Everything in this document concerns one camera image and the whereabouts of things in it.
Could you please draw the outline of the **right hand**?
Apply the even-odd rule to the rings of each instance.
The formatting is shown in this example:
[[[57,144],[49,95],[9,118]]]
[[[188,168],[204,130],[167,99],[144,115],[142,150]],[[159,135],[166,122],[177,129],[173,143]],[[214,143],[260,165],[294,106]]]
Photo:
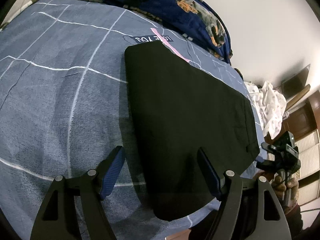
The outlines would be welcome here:
[[[271,184],[284,213],[287,214],[295,208],[297,205],[297,192],[299,188],[299,183],[296,178],[291,178],[287,183],[282,182],[281,176],[276,176]],[[285,193],[291,190],[291,197],[288,204],[284,203]]]

